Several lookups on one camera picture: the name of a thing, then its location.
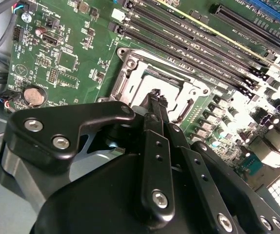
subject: pcie slot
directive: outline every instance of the pcie slot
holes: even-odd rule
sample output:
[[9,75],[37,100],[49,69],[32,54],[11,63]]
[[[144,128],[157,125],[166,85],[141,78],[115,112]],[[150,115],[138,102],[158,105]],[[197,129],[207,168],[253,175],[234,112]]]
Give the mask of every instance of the pcie slot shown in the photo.
[[266,3],[263,3],[260,0],[244,0],[245,2],[252,4],[258,10],[262,11],[266,15],[280,22],[280,13],[277,12],[272,7],[268,6]]
[[[216,36],[213,36],[211,34],[206,33],[205,31],[203,31],[202,29],[198,28],[197,26],[195,26],[191,22],[188,22],[186,20],[180,19],[179,17],[173,15],[172,13],[168,12],[164,8],[161,8],[160,5],[157,5],[155,1],[152,1],[152,0],[141,0],[141,1],[144,2],[146,5],[149,5],[150,7],[155,9],[156,11],[158,11],[158,12],[164,14],[164,15],[167,15],[171,20],[180,23],[182,26],[176,25],[177,27],[180,26],[180,31],[187,31],[186,28],[191,28],[195,32],[197,32],[197,33],[199,33],[199,34],[201,34],[201,35],[211,39],[213,42],[226,47],[227,49],[229,49],[233,53],[235,53],[235,54],[239,55],[240,57],[250,61],[250,63],[257,65],[257,63],[254,60],[252,60],[250,55],[244,53],[243,51],[241,51],[238,48],[235,48],[235,47],[231,46],[230,44],[225,42],[223,39],[220,39],[219,37],[216,37]],[[144,8],[144,9],[145,9],[145,11],[147,11],[148,14],[152,13],[148,9],[146,9],[146,8]]]
[[236,66],[238,66],[239,68],[249,71],[249,69],[251,68],[249,65],[247,65],[247,63],[245,63],[244,61],[224,52],[221,50],[221,48],[219,48],[218,46],[214,46],[214,45],[208,45],[205,42],[202,42],[200,39],[194,38],[196,35],[192,34],[190,32],[185,32],[182,30],[178,30],[178,26],[175,23],[172,23],[171,21],[164,21],[163,18],[161,18],[160,16],[150,12],[148,13],[148,11],[146,11],[146,13],[144,13],[146,9],[143,7],[135,7],[135,12],[145,18],[150,20],[151,22],[161,26],[162,28],[164,28],[166,31],[171,32],[172,34],[179,36],[183,39],[185,39],[186,41],[188,41],[189,43],[191,43],[191,41],[193,41],[194,44],[198,45],[199,47],[207,50],[209,53],[221,57],[223,58],[225,61],[227,61],[230,64],[236,64]]
[[223,20],[224,22],[239,29],[247,36],[254,38],[255,40],[265,44],[269,49],[276,51],[280,54],[280,39],[266,32],[262,28],[254,25],[250,21],[239,16],[237,13],[226,8],[223,5],[219,5],[215,16]]
[[157,30],[156,28],[150,25],[144,24],[137,19],[132,19],[130,24],[136,25],[136,28],[138,27],[138,29],[139,28],[144,29],[147,32],[154,34],[155,37],[156,36],[160,37],[174,48],[177,46],[177,50],[179,51],[182,50],[185,54],[203,62],[203,64],[207,64],[209,68],[214,69],[216,71],[220,71],[228,75],[229,78],[231,78],[232,80],[236,79],[239,80],[240,82],[245,82],[248,85],[252,85],[254,83],[254,81],[252,81],[250,78],[246,78],[240,72],[233,70],[232,68],[226,67],[225,64],[223,64],[222,62],[215,61],[211,56],[202,52],[200,53],[199,50],[187,45],[186,43],[182,42],[179,39],[171,38],[169,35],[165,34],[162,31]]

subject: white component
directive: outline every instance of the white component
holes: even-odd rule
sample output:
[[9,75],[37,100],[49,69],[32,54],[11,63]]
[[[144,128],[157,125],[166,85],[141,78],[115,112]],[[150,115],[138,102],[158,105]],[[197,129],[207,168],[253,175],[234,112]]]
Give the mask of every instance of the white component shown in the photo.
[[122,22],[124,19],[126,19],[126,14],[119,9],[114,8],[112,18],[118,20],[119,22]]

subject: green circuit board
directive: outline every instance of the green circuit board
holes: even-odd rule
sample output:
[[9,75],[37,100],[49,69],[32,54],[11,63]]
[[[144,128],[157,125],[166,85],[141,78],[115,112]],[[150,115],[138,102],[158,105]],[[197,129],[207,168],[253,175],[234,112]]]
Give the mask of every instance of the green circuit board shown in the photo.
[[[134,17],[132,10],[121,4],[115,4],[113,0],[30,0],[25,2],[33,5],[33,11],[27,11],[32,20],[26,23],[21,19],[22,14],[26,13],[26,10],[19,9],[17,11],[19,17],[16,30],[19,31],[18,39],[13,43],[8,89],[23,93],[30,86],[42,88],[46,92],[46,97],[44,103],[38,107],[91,103],[96,102],[100,97],[108,97],[123,64],[117,55],[118,48],[139,48],[170,61],[170,56],[163,53],[161,49],[157,49],[143,41],[119,35],[117,32],[108,29],[110,22],[126,26],[124,23],[118,22],[111,17],[114,9],[119,9],[127,17]],[[209,27],[261,56],[266,56],[270,53],[268,48],[263,43],[255,41],[235,29],[232,25],[217,18],[213,14],[215,6],[223,4],[280,39],[280,24],[267,15],[256,12],[254,8],[251,8],[241,0],[166,0],[165,2],[180,11],[194,17],[199,17],[199,20],[206,23]],[[161,11],[149,4],[145,5],[145,7],[159,17],[165,19],[168,17],[167,12],[162,12],[165,8],[161,8]],[[145,25],[165,33],[165,29],[160,24],[156,24],[145,17],[140,17],[139,19]],[[48,26],[48,20],[57,25],[52,26],[50,24]],[[38,34],[39,29],[44,30],[40,33],[54,38],[54,43],[57,43],[57,45],[49,44],[44,36],[40,37]],[[240,53],[237,54],[233,50],[233,48],[235,50],[239,49],[236,45],[226,40],[222,40],[221,44],[217,44],[216,41],[211,40],[210,36],[213,34],[210,31],[206,29],[201,30],[202,33],[193,33],[195,33],[196,37],[205,41],[205,43],[216,46],[226,54],[236,57],[241,63],[249,64],[250,66],[258,64],[258,60],[254,60],[254,57],[251,57],[248,52],[240,50],[242,55],[246,55],[241,56]],[[170,46],[167,44],[168,39],[161,38],[157,34],[152,34],[143,28],[137,29],[137,33],[145,35],[149,41],[154,43]],[[175,38],[175,35],[168,34],[167,36]],[[194,49],[195,51],[189,54],[189,59],[193,59],[197,64],[204,65],[202,61],[193,56],[196,53],[203,53],[204,56],[209,58],[208,61],[211,59],[215,60],[219,67],[227,68],[228,71],[232,70],[231,73],[224,73],[223,70],[220,71],[219,68],[212,68],[211,64],[208,64],[207,68],[209,70],[213,73],[218,73],[224,79],[232,79],[234,73],[241,73],[240,67],[227,62],[224,58],[220,57],[219,53],[209,53],[206,49],[198,47],[197,44],[195,44]],[[173,63],[180,67],[179,60],[173,59]],[[212,83],[213,86],[210,95],[194,100],[193,108],[180,125],[188,140],[190,140],[190,135],[194,132],[195,127],[198,126],[203,111],[208,110],[207,106],[212,102],[214,96],[218,94],[224,99],[232,100],[236,92],[235,89],[224,85],[217,78],[212,78],[198,69],[193,70],[193,73]],[[221,93],[217,89],[218,86],[223,87],[225,92]],[[248,116],[252,110],[260,107],[273,112],[269,103],[265,101],[265,95],[261,95],[260,99],[255,102],[250,101],[241,94],[236,97],[235,102],[244,103],[242,111],[246,112]],[[31,108],[30,105],[26,104],[24,98],[18,98],[10,102],[10,105],[15,110]],[[237,135],[238,131],[253,131],[254,137],[264,134],[263,127],[257,126],[252,130],[248,129],[247,123],[249,121],[245,123],[240,123],[239,121],[236,128],[231,131],[232,137],[229,139],[219,138],[219,136],[213,133],[221,142],[221,145],[215,148],[215,151],[230,166],[235,166],[238,161],[234,161],[234,159],[241,157],[241,151],[236,147],[235,143],[236,139],[239,138]]]

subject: screw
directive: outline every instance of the screw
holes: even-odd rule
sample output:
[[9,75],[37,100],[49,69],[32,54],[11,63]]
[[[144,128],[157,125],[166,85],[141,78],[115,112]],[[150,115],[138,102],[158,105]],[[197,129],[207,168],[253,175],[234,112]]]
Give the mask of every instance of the screw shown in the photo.
[[121,106],[122,111],[124,111],[127,114],[130,114],[130,110],[127,106]]
[[261,216],[261,217],[260,217],[260,220],[261,220],[262,224],[263,224],[269,231],[272,230],[272,227],[271,227],[271,225],[270,225],[270,223],[268,222],[267,219],[265,219],[264,217]]
[[27,130],[31,132],[39,132],[43,129],[43,124],[38,120],[30,119],[24,123],[24,126]]
[[135,69],[137,66],[137,63],[135,61],[133,61],[132,59],[127,61],[127,67],[129,67],[130,69]]
[[203,143],[199,143],[199,146],[202,148],[202,150],[207,150],[207,146]]
[[280,222],[276,218],[272,218],[275,225],[280,229]]
[[154,119],[156,122],[159,121],[159,118],[158,118],[155,114],[152,114],[152,115],[151,115],[151,118]]
[[60,150],[65,150],[70,146],[70,142],[68,141],[68,139],[62,136],[54,138],[52,143],[55,147],[57,147]]
[[25,23],[30,23],[32,21],[32,16],[26,12],[24,12],[21,15],[21,19],[25,22]]
[[162,208],[162,209],[165,209],[168,205],[168,200],[167,200],[167,197],[165,196],[165,194],[159,192],[159,191],[154,191],[153,194],[152,194],[152,197],[153,197],[153,201],[154,203]]
[[180,128],[177,126],[177,125],[173,125],[173,129],[176,131],[176,132],[180,132]]
[[232,224],[230,222],[230,220],[224,216],[223,214],[219,214],[218,215],[218,221],[220,223],[220,225],[228,232],[232,232]]

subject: black metal bracket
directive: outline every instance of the black metal bracket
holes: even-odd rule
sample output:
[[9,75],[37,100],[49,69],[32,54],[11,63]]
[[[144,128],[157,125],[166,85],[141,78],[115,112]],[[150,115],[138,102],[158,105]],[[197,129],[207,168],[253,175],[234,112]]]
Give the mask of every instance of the black metal bracket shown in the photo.
[[[280,217],[210,147],[200,141],[190,146],[180,127],[169,123],[167,101],[158,90],[142,106],[148,110],[144,116],[121,102],[103,102],[10,117],[0,182],[10,178],[11,186],[5,186],[40,211],[35,234],[80,234],[87,228],[280,234]],[[104,150],[110,141],[125,154],[70,182],[81,134],[92,136],[89,153]],[[59,145],[57,137],[66,141]]]

